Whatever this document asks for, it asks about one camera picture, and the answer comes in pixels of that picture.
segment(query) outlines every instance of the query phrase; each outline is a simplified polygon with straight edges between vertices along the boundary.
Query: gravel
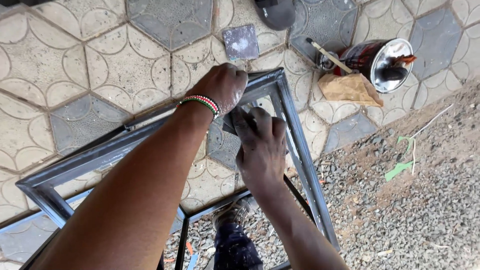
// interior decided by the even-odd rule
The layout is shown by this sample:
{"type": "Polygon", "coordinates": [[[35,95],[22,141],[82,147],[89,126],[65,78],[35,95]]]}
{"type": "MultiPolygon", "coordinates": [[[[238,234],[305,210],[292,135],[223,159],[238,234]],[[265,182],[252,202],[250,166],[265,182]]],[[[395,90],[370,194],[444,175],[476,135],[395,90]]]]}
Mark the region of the gravel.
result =
{"type": "MultiPolygon", "coordinates": [[[[464,89],[314,162],[319,180],[325,180],[321,185],[340,255],[352,269],[480,270],[478,93],[477,88],[464,89]],[[416,137],[414,175],[407,169],[386,182],[384,174],[397,162],[412,160],[412,150],[405,153],[407,141],[397,144],[398,136],[414,134],[453,102],[416,137]]],[[[305,197],[298,177],[292,182],[305,197]]],[[[261,210],[245,223],[264,269],[287,260],[261,210]]],[[[211,216],[191,226],[189,241],[201,251],[194,269],[203,270],[213,257],[211,216]]],[[[176,256],[179,235],[169,238],[166,258],[176,256]]],[[[184,269],[188,261],[186,256],[184,269]]],[[[166,269],[174,264],[167,263],[166,269]]]]}

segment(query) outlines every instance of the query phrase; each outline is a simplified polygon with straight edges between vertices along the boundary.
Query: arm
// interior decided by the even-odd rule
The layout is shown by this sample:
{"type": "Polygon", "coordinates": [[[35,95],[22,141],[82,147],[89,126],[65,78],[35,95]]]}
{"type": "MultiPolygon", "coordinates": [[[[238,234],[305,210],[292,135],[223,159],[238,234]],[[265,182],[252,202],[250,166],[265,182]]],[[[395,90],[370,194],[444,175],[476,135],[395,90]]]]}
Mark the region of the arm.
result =
{"type": "MultiPolygon", "coordinates": [[[[209,96],[226,113],[246,83],[245,72],[223,64],[187,96],[209,96]]],[[[155,269],[212,118],[199,102],[182,104],[97,185],[33,268],[155,269]]]]}
{"type": "Polygon", "coordinates": [[[347,270],[333,246],[297,206],[283,183],[286,123],[261,108],[232,111],[242,147],[242,179],[282,240],[293,269],[347,270]]]}

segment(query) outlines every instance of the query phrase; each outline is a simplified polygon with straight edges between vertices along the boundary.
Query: paint tin lid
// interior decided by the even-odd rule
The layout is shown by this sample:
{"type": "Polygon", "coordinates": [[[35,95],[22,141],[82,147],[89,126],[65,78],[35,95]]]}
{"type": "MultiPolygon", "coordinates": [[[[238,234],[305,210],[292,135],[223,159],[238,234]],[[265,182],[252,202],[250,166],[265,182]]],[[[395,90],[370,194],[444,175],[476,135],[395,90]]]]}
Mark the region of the paint tin lid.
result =
{"type": "Polygon", "coordinates": [[[413,49],[410,43],[402,38],[396,38],[388,41],[376,54],[372,62],[372,69],[370,73],[370,80],[378,92],[388,94],[399,89],[410,76],[413,68],[413,63],[406,67],[408,75],[402,80],[387,81],[382,76],[382,70],[390,67],[393,59],[402,55],[413,54],[413,49]]]}

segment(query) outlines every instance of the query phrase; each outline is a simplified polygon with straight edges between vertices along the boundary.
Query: hand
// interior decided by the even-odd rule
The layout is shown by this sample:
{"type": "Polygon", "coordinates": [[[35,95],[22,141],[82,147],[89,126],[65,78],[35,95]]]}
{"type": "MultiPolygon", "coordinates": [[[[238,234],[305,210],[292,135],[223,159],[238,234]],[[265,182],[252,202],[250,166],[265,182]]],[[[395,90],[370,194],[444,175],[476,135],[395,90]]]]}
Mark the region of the hand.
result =
{"type": "Polygon", "coordinates": [[[230,63],[214,66],[185,96],[204,95],[219,106],[219,114],[231,111],[240,101],[247,86],[248,75],[230,63]]]}
{"type": "Polygon", "coordinates": [[[241,141],[236,162],[247,187],[255,192],[267,191],[278,184],[283,186],[287,151],[285,121],[271,117],[259,107],[252,108],[248,114],[235,107],[231,114],[241,141]]]}

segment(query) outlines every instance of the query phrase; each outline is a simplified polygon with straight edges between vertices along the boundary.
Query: forearm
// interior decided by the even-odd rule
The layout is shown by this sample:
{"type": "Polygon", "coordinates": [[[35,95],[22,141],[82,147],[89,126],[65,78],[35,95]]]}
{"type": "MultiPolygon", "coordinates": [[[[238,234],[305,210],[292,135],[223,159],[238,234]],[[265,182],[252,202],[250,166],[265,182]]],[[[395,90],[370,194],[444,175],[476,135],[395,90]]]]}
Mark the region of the forearm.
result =
{"type": "Polygon", "coordinates": [[[212,117],[200,103],[182,105],[106,175],[36,266],[156,268],[212,117]],[[90,243],[96,245],[94,252],[90,243]]]}
{"type": "Polygon", "coordinates": [[[251,189],[283,242],[293,269],[346,270],[348,267],[316,226],[302,213],[283,184],[251,189]]]}

